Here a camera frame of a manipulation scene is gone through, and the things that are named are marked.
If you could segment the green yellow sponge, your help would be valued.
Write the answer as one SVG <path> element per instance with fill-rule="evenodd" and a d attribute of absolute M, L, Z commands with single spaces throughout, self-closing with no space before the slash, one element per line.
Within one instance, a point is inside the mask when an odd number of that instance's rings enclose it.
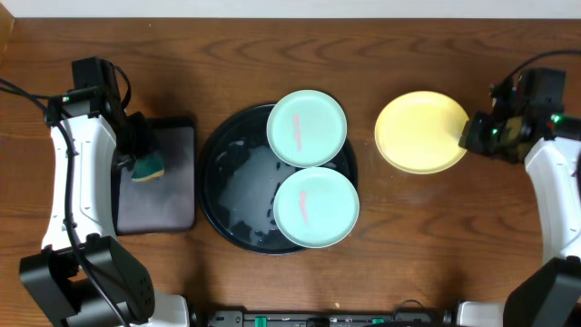
<path fill-rule="evenodd" d="M 153 152 L 138 159 L 131 174 L 134 182 L 146 182 L 164 175 L 164 164 L 162 155 Z"/>

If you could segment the yellow plate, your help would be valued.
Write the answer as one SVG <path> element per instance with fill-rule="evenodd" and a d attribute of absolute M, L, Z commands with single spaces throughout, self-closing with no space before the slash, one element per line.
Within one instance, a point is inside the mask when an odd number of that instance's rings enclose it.
<path fill-rule="evenodd" d="M 451 97 L 432 91 L 403 94 L 380 112 L 374 139 L 381 156 L 400 171 L 439 173 L 459 162 L 468 115 Z"/>

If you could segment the mint green front plate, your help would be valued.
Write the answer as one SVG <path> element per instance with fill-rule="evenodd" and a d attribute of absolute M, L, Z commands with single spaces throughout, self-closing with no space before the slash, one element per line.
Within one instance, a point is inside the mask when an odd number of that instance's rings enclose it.
<path fill-rule="evenodd" d="M 273 215 L 281 233 L 304 248 L 325 248 L 346 238 L 359 218 L 359 196 L 343 174 L 324 167 L 300 170 L 276 192 Z"/>

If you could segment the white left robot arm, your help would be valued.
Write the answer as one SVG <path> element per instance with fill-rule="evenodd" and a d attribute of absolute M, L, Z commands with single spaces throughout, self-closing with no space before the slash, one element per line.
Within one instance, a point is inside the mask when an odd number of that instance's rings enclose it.
<path fill-rule="evenodd" d="M 49 99 L 53 208 L 40 253 L 20 262 L 20 281 L 53 326 L 188 326 L 185 298 L 155 290 L 117 240 L 108 107 L 89 91 Z"/>

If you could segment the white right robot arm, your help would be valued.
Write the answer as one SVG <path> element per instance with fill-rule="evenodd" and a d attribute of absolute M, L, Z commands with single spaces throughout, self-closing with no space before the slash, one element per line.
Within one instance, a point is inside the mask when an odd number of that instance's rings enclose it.
<path fill-rule="evenodd" d="M 580 323 L 580 121 L 562 114 L 468 121 L 462 147 L 506 154 L 520 145 L 537 198 L 543 265 L 504 302 L 463 302 L 457 326 L 577 326 Z"/>

